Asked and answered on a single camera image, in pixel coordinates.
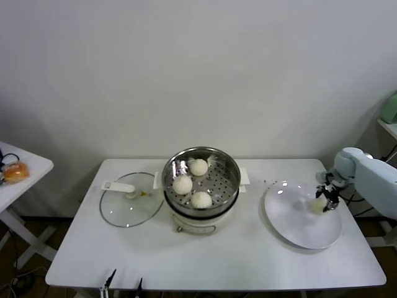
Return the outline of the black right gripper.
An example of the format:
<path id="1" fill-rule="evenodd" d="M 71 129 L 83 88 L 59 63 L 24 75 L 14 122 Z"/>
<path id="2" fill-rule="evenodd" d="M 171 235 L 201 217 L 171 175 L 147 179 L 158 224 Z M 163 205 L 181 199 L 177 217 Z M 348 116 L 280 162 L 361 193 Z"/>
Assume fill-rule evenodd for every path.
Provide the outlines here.
<path id="1" fill-rule="evenodd" d="M 338 199 L 339 189 L 335 185 L 333 185 L 332 182 L 325 180 L 324 185 L 319 185 L 316 187 L 315 198 L 320 198 L 323 193 L 326 197 L 326 203 L 322 211 L 325 213 L 337 209 L 340 202 L 340 200 Z"/>

